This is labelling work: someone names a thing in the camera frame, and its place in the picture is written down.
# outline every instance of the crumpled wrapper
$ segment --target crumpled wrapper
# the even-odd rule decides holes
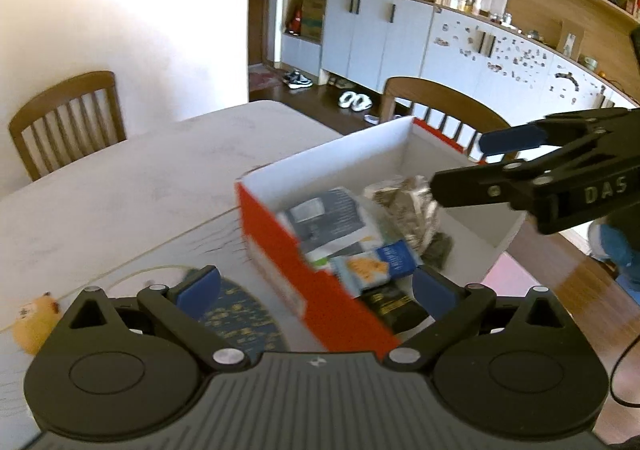
[[[425,252],[440,226],[440,205],[426,178],[417,175],[376,183],[365,188],[364,197],[386,208],[418,255]]]

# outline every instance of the cable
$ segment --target cable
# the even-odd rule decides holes
[[[622,363],[622,360],[625,359],[625,357],[631,352],[631,349],[633,349],[638,342],[640,342],[640,335],[638,335],[636,339],[628,345],[628,347],[623,351],[623,353],[620,354],[620,357],[616,361],[616,364],[613,366],[613,370],[611,371],[611,379],[609,380],[609,392],[611,393],[611,397],[613,398],[613,400],[617,404],[620,404],[622,406],[626,406],[629,408],[640,408],[640,403],[629,403],[628,401],[621,400],[616,395],[616,393],[613,392],[613,378],[615,378],[616,371],[618,370],[618,367]]]

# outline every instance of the orange plush toy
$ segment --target orange plush toy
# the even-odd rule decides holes
[[[60,320],[60,308],[49,293],[23,305],[12,331],[15,342],[29,354],[37,354]]]

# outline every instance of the cardboard box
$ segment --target cardboard box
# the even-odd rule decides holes
[[[417,118],[401,118],[350,134],[261,168],[237,183],[242,232],[254,262],[290,308],[329,351],[374,351],[399,344],[392,332],[338,280],[314,271],[297,240],[276,219],[315,193],[344,186],[361,194],[395,175],[424,175],[470,166]],[[481,282],[520,229],[525,214],[507,204],[441,210],[441,231],[454,239],[443,274],[456,284]]]
[[[326,0],[304,0],[302,2],[301,36],[313,40],[320,40],[322,38],[325,5]]]

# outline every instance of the chair backrest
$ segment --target chair backrest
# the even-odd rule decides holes
[[[38,94],[16,113],[9,133],[34,181],[126,140],[114,74],[85,73]]]
[[[424,117],[424,121],[427,123],[432,117],[432,110],[441,112],[443,114],[442,121],[440,125],[436,126],[440,132],[444,132],[450,118],[459,122],[452,135],[452,139],[457,143],[460,142],[460,135],[465,125],[473,129],[471,140],[468,144],[463,145],[467,156],[470,156],[481,134],[510,128],[509,123],[505,122],[498,114],[466,94],[436,82],[407,77],[389,78],[386,81],[380,109],[380,123],[393,119],[396,98],[411,102],[412,114],[416,104],[427,107]],[[505,154],[503,159],[515,159],[516,156],[517,152],[513,152]]]

